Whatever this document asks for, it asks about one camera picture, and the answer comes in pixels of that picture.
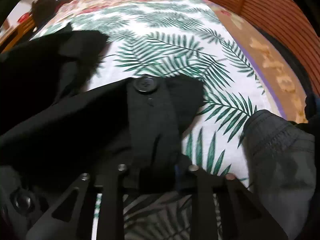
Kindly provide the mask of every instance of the button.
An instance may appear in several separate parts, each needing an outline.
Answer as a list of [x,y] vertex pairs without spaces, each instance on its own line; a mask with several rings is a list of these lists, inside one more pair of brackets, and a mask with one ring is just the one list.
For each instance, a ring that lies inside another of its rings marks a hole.
[[140,78],[136,78],[133,82],[134,88],[142,93],[149,94],[155,91],[158,87],[158,82],[153,76],[142,76]]

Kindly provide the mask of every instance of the bed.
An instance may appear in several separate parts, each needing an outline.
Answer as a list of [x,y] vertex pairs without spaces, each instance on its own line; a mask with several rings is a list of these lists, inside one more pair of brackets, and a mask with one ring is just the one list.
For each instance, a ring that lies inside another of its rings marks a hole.
[[[306,121],[305,91],[280,53],[245,19],[208,0],[72,0],[33,39],[68,23],[74,30],[108,35],[101,63],[85,90],[142,74],[185,74],[204,83],[204,106],[185,132],[182,150],[212,174],[232,172],[250,187],[241,133],[245,121],[257,110],[267,109],[297,123]],[[184,239],[190,230],[190,201],[161,196],[154,199],[151,209],[158,210],[168,199],[184,207],[184,218],[177,221],[182,230],[174,232],[173,228],[166,237],[179,234]],[[98,195],[92,239],[100,200]],[[124,199],[128,204],[126,228],[141,228],[130,219],[138,214],[140,218],[148,214],[144,218],[155,223],[156,212],[142,206],[132,209],[129,200],[129,196]],[[150,202],[148,196],[134,200]],[[137,236],[139,230],[126,239],[143,239]]]

